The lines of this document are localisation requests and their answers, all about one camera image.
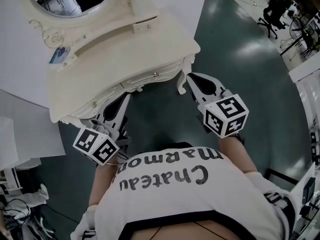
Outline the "white desk with black frame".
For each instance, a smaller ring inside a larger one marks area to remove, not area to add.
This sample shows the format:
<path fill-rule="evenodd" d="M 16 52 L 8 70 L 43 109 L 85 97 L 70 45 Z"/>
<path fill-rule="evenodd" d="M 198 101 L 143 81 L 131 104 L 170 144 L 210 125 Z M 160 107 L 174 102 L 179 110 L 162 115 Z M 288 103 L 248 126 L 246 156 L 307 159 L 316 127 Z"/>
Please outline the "white desk with black frame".
<path fill-rule="evenodd" d="M 302 207 L 309 203 L 309 201 L 307 201 L 307 198 L 304 198 L 305 196 L 304 192 L 305 192 L 305 187 L 308 186 L 308 182 L 310 181 L 310 179 L 315 177 L 315 171 L 316 171 L 316 163 L 313 162 L 309 167 L 309 169 L 307 170 L 307 172 L 299 181 L 283 173 L 280 173 L 276 170 L 273 170 L 271 168 L 268 168 L 266 170 L 265 176 L 267 180 L 270 179 L 270 176 L 275 176 L 277 178 L 280 178 L 294 185 L 294 187 L 290 191 L 290 194 L 293 200 L 295 201 L 295 204 L 297 206 L 297 213 L 299 214 Z"/>

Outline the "white paper label sheet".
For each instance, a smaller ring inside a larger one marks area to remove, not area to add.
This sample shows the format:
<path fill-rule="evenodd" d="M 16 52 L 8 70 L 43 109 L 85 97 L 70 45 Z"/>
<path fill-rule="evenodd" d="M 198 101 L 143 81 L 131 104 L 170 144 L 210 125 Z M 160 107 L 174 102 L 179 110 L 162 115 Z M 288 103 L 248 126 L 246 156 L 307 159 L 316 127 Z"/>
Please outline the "white paper label sheet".
<path fill-rule="evenodd" d="M 81 36 L 77 37 L 76 39 L 74 39 L 74 40 L 71 42 L 71 44 L 72 44 L 73 47 L 75 47 L 75 46 L 79 45 L 79 44 L 80 44 L 83 40 L 85 40 L 86 38 L 87 38 L 86 35 L 81 35 Z"/>

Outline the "person's white printed shirt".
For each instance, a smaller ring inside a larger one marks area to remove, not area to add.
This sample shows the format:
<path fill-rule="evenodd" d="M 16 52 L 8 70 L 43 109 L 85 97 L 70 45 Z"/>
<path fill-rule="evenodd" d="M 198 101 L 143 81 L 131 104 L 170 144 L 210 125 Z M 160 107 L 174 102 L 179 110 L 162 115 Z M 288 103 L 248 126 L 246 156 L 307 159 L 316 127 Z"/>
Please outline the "person's white printed shirt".
<path fill-rule="evenodd" d="M 241 240 L 289 240 L 297 208 L 259 172 L 208 147 L 138 154 L 122 164 L 71 240 L 130 240 L 136 231 L 214 221 Z"/>

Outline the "black standing fan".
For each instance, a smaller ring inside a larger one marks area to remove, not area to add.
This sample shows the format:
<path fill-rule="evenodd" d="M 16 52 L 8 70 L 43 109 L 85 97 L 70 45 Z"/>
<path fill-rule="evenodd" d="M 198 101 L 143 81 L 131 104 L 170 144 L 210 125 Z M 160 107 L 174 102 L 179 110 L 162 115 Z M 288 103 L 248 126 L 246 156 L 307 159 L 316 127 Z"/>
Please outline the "black standing fan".
<path fill-rule="evenodd" d="M 306 16 L 293 18 L 289 25 L 289 35 L 288 39 L 280 42 L 281 57 L 291 48 L 295 48 L 295 51 L 289 59 L 290 61 L 302 48 L 304 50 L 300 55 L 304 58 L 310 56 L 314 51 L 318 52 L 320 49 L 320 27 L 314 17 L 312 19 L 308 19 Z"/>

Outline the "white padded bundle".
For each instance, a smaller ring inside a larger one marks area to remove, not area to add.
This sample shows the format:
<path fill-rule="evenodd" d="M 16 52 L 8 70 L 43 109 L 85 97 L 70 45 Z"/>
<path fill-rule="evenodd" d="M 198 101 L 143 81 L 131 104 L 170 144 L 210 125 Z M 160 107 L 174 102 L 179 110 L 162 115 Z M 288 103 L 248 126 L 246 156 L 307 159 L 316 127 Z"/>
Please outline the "white padded bundle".
<path fill-rule="evenodd" d="M 6 209 L 9 210 L 29 210 L 31 208 L 45 205 L 49 200 L 49 193 L 47 187 L 41 183 L 39 189 L 33 193 L 24 193 L 15 196 L 7 196 Z"/>

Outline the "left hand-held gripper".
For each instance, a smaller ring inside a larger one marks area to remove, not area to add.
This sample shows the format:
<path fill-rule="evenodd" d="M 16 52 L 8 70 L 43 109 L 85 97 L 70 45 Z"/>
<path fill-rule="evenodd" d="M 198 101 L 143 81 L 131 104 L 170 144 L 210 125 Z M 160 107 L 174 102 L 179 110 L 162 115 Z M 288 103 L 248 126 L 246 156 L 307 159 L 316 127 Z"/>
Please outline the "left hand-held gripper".
<path fill-rule="evenodd" d="M 125 159 L 130 137 L 125 117 L 131 94 L 109 98 L 98 110 L 96 119 L 90 119 L 75 138 L 73 147 L 97 165 L 111 165 L 110 159 L 121 154 Z"/>

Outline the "person's left forearm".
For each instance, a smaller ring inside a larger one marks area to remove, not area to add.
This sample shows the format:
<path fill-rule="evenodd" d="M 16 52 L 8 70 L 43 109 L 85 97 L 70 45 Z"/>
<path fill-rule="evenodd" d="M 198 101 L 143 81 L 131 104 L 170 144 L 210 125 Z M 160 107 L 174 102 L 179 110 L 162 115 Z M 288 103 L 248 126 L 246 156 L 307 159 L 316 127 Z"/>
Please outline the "person's left forearm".
<path fill-rule="evenodd" d="M 88 201 L 88 206 L 98 205 L 106 191 L 109 189 L 118 170 L 117 165 L 98 165 L 95 170 L 94 181 Z"/>

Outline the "white shelving unit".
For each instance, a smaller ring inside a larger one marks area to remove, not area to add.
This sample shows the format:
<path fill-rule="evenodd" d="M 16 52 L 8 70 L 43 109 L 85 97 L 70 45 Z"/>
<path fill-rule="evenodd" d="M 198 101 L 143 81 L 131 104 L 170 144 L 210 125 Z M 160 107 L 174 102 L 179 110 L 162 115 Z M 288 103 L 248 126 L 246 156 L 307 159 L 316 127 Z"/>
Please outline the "white shelving unit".
<path fill-rule="evenodd" d="M 311 160 L 320 165 L 320 68 L 306 73 L 295 69 L 289 72 L 296 85 L 307 120 Z"/>

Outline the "white textured vase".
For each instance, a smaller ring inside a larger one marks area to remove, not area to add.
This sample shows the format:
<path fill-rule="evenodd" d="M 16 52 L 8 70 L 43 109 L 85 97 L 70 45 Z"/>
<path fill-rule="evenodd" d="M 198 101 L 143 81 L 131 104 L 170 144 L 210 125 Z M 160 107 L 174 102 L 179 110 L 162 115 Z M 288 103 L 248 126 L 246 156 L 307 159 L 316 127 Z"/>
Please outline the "white textured vase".
<path fill-rule="evenodd" d="M 130 0 L 130 3 L 134 16 L 141 17 L 148 13 L 147 0 Z"/>

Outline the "cream ornate dressing table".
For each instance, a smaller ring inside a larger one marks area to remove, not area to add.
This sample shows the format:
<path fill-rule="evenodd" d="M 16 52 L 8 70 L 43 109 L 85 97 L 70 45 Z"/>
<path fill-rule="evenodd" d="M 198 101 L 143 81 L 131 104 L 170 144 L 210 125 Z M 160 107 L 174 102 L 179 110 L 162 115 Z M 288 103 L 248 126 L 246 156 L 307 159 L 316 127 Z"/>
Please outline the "cream ornate dressing table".
<path fill-rule="evenodd" d="M 53 123 L 80 127 L 86 119 L 69 114 L 92 98 L 113 88 L 134 92 L 123 88 L 121 82 L 176 62 L 182 62 L 181 71 L 175 76 L 177 91 L 185 93 L 184 83 L 200 46 L 171 13 L 156 8 L 150 0 L 148 13 L 143 16 L 134 16 L 130 0 L 105 0 L 78 17 L 48 14 L 35 0 L 22 2 L 29 22 L 41 34 L 49 52 L 46 87 Z M 153 17 L 159 17 L 154 29 L 134 33 L 134 23 Z M 72 41 L 81 35 L 86 35 L 86 39 L 72 46 Z M 58 64 L 49 62 L 59 47 L 70 47 L 67 57 L 75 54 L 78 59 L 68 68 L 56 71 Z"/>

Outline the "person's right forearm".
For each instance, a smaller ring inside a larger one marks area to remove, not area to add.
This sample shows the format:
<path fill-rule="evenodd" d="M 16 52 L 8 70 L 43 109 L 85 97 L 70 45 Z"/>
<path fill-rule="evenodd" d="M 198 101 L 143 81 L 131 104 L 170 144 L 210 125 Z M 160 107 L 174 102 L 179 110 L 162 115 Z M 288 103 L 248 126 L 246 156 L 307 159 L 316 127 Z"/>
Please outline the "person's right forearm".
<path fill-rule="evenodd" d="M 236 135 L 218 139 L 220 151 L 244 174 L 257 172 L 243 143 Z"/>

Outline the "blue printed booklet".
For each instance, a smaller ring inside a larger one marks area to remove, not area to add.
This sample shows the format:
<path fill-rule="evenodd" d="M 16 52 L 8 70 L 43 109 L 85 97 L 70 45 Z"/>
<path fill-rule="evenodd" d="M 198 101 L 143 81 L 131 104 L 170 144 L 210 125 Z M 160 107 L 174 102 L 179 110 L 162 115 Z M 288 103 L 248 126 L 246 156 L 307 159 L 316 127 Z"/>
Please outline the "blue printed booklet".
<path fill-rule="evenodd" d="M 52 55 L 49 64 L 61 64 L 68 57 L 71 48 L 69 46 L 58 47 Z"/>

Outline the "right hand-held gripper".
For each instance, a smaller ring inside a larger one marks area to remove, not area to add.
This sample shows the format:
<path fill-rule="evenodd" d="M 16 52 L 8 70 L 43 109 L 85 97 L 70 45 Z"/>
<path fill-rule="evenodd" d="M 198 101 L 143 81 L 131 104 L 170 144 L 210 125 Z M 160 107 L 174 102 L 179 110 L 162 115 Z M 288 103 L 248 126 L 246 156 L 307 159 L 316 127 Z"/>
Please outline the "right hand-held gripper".
<path fill-rule="evenodd" d="M 218 137 L 228 137 L 241 131 L 247 121 L 249 109 L 238 94 L 232 94 L 212 101 L 220 96 L 225 87 L 212 76 L 203 73 L 189 73 L 186 77 L 193 99 L 202 105 L 202 124 Z"/>

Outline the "black office chair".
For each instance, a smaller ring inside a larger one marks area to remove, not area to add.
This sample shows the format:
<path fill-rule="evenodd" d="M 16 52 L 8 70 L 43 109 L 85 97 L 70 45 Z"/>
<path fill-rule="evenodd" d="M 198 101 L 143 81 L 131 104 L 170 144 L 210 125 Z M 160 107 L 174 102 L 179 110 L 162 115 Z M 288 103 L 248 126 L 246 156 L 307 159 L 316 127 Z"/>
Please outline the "black office chair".
<path fill-rule="evenodd" d="M 270 38 L 271 32 L 274 34 L 274 38 L 277 40 L 278 30 L 285 29 L 285 25 L 281 22 L 282 15 L 286 12 L 286 1 L 285 0 L 269 0 L 268 6 L 263 10 L 263 17 L 258 18 L 258 25 L 267 28 L 267 37 Z"/>

